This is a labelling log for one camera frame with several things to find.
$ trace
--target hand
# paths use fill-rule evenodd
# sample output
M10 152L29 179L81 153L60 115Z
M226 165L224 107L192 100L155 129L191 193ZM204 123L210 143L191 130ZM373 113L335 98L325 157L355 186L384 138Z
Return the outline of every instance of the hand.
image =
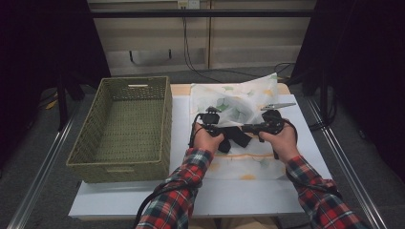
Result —
M300 155L297 149L294 129L288 123L285 123L283 131L278 135L260 132L259 137L270 142L273 150L277 152L283 163L287 163L289 160Z
M215 154L224 140L224 135L211 136L198 122L195 124L194 130L194 148L201 148Z

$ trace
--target person's right hand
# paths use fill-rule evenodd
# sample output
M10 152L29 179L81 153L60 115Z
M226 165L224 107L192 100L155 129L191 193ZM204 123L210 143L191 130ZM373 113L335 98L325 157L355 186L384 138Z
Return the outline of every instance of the person's right hand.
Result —
M287 123L285 123L283 131L278 135L260 132L259 137L270 142L273 150L277 152L280 160L284 163L300 155L297 149L294 129Z

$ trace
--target person's left hand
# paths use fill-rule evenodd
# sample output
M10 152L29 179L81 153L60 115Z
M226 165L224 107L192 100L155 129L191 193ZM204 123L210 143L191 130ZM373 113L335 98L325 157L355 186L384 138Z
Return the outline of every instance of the person's left hand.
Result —
M224 140L224 135L211 136L198 122L196 122L194 130L194 148L207 150L214 155Z

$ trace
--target wall outlet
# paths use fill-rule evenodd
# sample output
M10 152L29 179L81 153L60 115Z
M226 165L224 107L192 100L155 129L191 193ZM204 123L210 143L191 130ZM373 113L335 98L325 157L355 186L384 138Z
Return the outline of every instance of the wall outlet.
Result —
M188 9L199 10L200 9L200 0L188 0Z
M188 9L188 0L178 0L178 9Z

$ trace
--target metal rail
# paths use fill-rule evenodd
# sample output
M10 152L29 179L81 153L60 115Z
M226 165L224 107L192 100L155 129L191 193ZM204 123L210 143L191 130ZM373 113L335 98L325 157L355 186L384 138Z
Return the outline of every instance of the metal rail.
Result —
M313 98L308 98L308 103L317 122L323 123L323 119L320 114L320 108L318 107L318 104L315 102ZM349 162L349 159L346 157L345 152L340 146L331 128L328 126L323 127L321 130L324 133L324 136L328 141L334 155L336 156L336 159L340 167L342 168L345 177L348 179L348 182L352 187L354 194L356 195L358 201L360 202L360 205L363 208L364 213L369 219L371 226L376 229L387 228L387 225L380 216L377 207L375 206L373 200L367 193L365 187L360 181L360 178L357 176L357 173L353 169L351 163Z
M35 206L35 203L38 200L38 198L41 194L42 188L54 165L54 162L56 161L56 159L59 155L59 152L62 149L63 143L65 142L66 137L68 136L69 131L72 128L72 124L74 122L76 114L78 113L78 110L79 110L78 107L81 104L81 102L78 102L78 103L79 104L75 105L72 116L69 119L65 128L63 128L62 131L60 131L56 134L56 137L53 141L53 145L51 146L51 149L47 153L47 156L45 157L44 162L42 162L42 165L41 165L38 173L36 174L35 179L33 180L29 191L24 196L22 202L18 206L7 229L23 229L25 227L25 225L28 221L28 218L32 212L32 209Z
M90 10L94 18L312 17L313 14L314 10Z

